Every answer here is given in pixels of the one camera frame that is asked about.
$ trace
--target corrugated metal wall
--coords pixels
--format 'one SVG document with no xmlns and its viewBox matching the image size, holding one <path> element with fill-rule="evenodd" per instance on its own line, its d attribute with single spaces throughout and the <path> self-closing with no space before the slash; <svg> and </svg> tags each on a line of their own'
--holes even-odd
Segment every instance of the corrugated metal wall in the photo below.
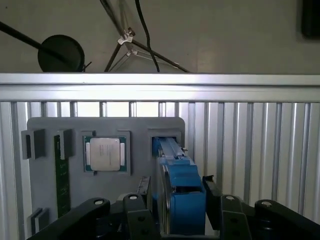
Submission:
<svg viewBox="0 0 320 240">
<path fill-rule="evenodd" d="M 0 167 L 14 168 L 15 178 L 0 175 L 0 188 L 16 191 L 7 198 L 1 195 L 0 204 L 17 199 L 18 205 L 8 210 L 10 234 L 23 211 L 27 216 L 26 206 L 31 207 L 20 132 L 28 118 L 47 116 L 179 116 L 185 121 L 188 154 L 202 175 L 215 175 L 225 194 L 251 205 L 259 199 L 276 200 L 320 223 L 320 103 L 1 102 L 0 158 L 5 165 Z"/>
</svg>

